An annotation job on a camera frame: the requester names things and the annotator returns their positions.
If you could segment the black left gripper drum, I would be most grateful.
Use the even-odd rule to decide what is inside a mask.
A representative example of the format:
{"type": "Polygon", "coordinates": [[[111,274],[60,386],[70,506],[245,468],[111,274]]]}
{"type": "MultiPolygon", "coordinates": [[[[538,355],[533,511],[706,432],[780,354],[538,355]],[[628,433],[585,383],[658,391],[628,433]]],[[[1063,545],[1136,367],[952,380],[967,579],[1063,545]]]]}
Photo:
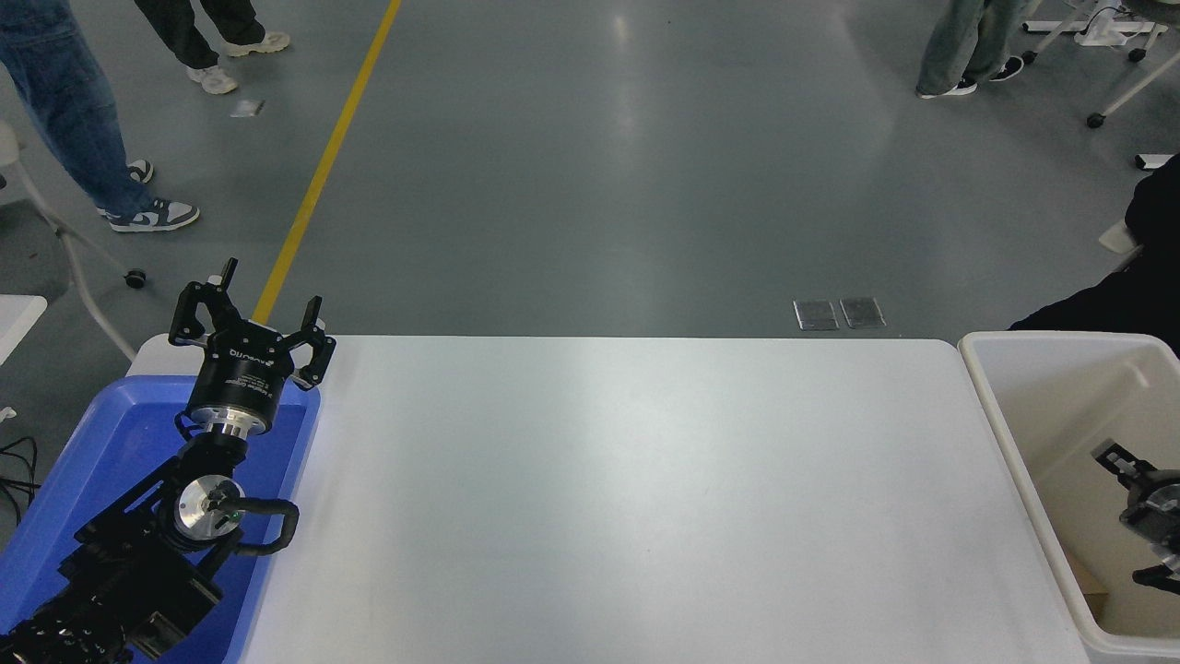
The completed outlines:
{"type": "Polygon", "coordinates": [[[212,410],[240,410],[255,420],[277,416],[291,373],[290,354],[281,338],[278,331],[219,331],[206,338],[188,418],[210,420],[212,410]]]}

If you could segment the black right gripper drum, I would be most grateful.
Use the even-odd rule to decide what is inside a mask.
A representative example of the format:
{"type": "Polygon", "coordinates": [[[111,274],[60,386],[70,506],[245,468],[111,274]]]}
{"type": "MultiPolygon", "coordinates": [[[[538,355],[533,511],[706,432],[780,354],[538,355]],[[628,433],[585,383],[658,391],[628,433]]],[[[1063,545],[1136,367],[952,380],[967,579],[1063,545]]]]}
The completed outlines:
{"type": "Polygon", "coordinates": [[[1176,553],[1179,538],[1179,472],[1155,469],[1147,482],[1128,491],[1120,522],[1150,545],[1176,553]]]}

